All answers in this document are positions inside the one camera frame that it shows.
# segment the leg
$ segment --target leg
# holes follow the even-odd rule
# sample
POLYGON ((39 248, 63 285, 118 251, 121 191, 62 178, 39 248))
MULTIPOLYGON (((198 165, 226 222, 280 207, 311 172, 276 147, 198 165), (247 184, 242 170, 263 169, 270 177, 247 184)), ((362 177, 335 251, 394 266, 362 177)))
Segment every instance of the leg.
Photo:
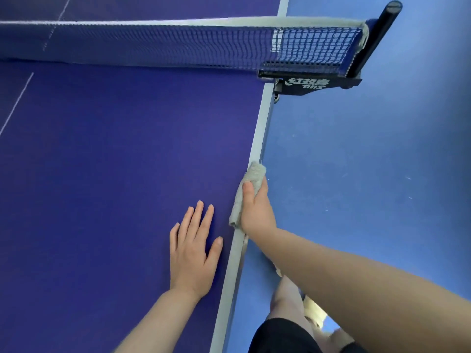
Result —
POLYGON ((270 314, 267 320, 271 318, 284 318, 303 327, 311 336, 311 324, 304 317, 304 306, 298 287, 287 276, 280 280, 270 303, 270 314))

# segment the net post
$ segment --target net post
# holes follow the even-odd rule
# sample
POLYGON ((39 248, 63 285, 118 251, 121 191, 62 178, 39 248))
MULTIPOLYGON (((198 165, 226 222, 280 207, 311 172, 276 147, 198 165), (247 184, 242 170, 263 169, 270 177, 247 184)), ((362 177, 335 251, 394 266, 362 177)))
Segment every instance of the net post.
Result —
POLYGON ((400 1, 391 1, 384 8, 380 17, 370 30, 370 35, 365 47, 358 53, 353 60, 350 70, 347 73, 347 78, 355 78, 360 73, 363 66, 366 64, 374 50, 380 44, 386 32, 399 15, 402 10, 402 3, 400 1))

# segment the right hand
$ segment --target right hand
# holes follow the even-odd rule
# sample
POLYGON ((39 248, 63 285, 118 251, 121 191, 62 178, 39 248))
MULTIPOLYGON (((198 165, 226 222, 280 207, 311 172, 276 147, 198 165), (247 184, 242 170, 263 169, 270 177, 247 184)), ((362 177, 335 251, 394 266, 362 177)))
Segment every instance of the right hand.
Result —
POLYGON ((250 237, 259 233, 270 233, 276 229, 276 220, 268 199, 267 178, 263 178, 262 186, 254 196, 253 185, 245 182, 242 186, 244 201, 242 203, 241 226, 250 237))

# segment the hand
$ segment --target hand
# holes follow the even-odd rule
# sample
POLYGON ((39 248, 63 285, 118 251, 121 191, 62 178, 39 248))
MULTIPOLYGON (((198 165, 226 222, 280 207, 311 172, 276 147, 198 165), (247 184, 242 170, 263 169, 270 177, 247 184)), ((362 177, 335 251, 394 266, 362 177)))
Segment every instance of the hand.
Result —
POLYGON ((254 196, 253 185, 245 182, 242 186, 244 201, 242 204, 241 226, 250 237, 254 233, 272 232, 276 229, 276 220, 268 199, 267 178, 254 196))
POLYGON ((188 208, 181 225, 175 224, 170 231, 170 289, 183 292, 196 302, 211 288, 223 245, 222 238, 216 238, 206 257, 214 207, 208 207, 200 225, 202 212, 203 202, 198 201, 196 210, 188 208))

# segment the left hand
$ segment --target left hand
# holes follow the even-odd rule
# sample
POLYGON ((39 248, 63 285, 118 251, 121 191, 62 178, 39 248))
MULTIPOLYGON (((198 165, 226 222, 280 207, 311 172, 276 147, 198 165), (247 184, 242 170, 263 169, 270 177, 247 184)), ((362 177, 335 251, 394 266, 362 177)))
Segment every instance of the left hand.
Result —
POLYGON ((203 202, 198 201, 196 209, 188 208, 181 224, 170 231, 170 289, 190 295, 196 302, 211 288, 223 245, 222 237, 216 238, 206 257, 214 207, 208 207, 200 225, 202 213, 203 202))

